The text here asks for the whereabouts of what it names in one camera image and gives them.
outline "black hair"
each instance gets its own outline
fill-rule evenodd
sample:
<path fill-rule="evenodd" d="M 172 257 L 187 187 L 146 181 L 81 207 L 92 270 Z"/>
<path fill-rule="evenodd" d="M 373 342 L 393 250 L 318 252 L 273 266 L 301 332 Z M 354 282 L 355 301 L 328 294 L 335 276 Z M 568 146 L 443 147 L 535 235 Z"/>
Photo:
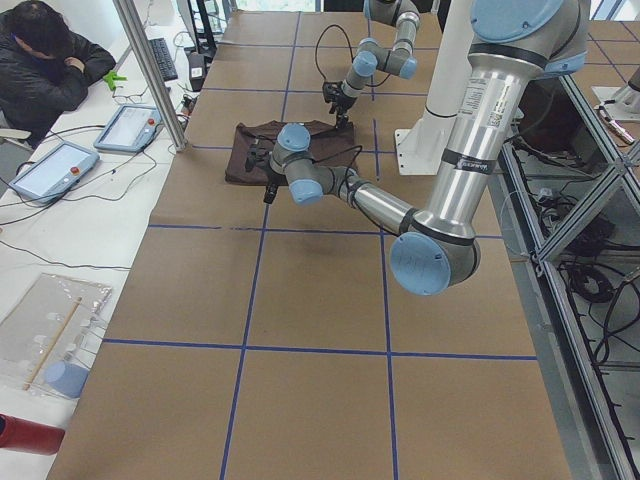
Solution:
<path fill-rule="evenodd" d="M 32 49 L 57 58 L 69 56 L 71 32 L 62 15 L 40 0 L 20 2 L 9 14 L 9 29 Z"/>

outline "person's hand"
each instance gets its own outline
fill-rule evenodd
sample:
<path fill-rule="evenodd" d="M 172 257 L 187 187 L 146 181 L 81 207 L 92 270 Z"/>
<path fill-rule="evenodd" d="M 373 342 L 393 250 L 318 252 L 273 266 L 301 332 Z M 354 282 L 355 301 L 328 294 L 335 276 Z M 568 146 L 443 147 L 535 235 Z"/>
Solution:
<path fill-rule="evenodd" d="M 64 59 L 64 64 L 67 67 L 76 67 L 78 70 L 84 73 L 84 63 L 78 60 L 76 57 L 67 57 Z"/>

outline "tablet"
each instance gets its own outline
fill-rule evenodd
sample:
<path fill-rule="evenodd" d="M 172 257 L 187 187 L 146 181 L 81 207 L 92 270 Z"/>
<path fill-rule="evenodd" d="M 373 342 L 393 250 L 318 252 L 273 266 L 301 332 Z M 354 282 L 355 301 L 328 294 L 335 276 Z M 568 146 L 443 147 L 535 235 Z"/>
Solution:
<path fill-rule="evenodd" d="M 46 204 L 63 196 L 99 158 L 92 150 L 62 142 L 9 182 L 9 186 L 34 202 Z"/>
<path fill-rule="evenodd" d="M 154 139 L 161 121 L 156 107 L 121 105 L 93 146 L 103 152 L 138 153 Z"/>

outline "black jacket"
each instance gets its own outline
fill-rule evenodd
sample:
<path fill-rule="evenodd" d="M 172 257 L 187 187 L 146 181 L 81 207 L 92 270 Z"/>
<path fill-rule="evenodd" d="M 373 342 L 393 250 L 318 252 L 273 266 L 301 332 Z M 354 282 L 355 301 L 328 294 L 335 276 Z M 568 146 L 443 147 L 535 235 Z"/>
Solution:
<path fill-rule="evenodd" d="M 0 110 L 13 128 L 27 130 L 36 146 L 62 112 L 75 110 L 88 86 L 115 66 L 109 52 L 72 33 L 69 57 L 85 64 L 84 73 L 64 59 L 40 60 L 25 52 L 8 31 L 8 12 L 0 14 Z"/>

